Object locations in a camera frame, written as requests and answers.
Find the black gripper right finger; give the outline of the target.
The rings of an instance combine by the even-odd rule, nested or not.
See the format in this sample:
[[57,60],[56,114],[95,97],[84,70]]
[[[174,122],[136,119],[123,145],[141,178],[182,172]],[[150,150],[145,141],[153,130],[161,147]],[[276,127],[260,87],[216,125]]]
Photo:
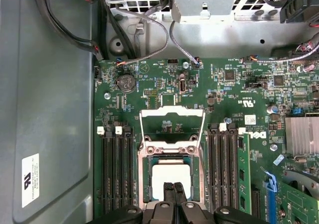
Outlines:
[[175,199],[183,224],[266,224],[255,216],[232,207],[221,206],[211,213],[202,208],[200,203],[186,199],[182,183],[175,183]]

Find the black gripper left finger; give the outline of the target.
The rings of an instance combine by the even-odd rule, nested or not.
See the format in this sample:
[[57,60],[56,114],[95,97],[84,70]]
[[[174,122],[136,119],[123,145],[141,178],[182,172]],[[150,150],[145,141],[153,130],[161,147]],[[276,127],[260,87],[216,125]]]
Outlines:
[[164,183],[164,200],[150,202],[144,211],[133,205],[126,205],[102,217],[90,221],[91,224],[172,224],[175,215],[175,186]]

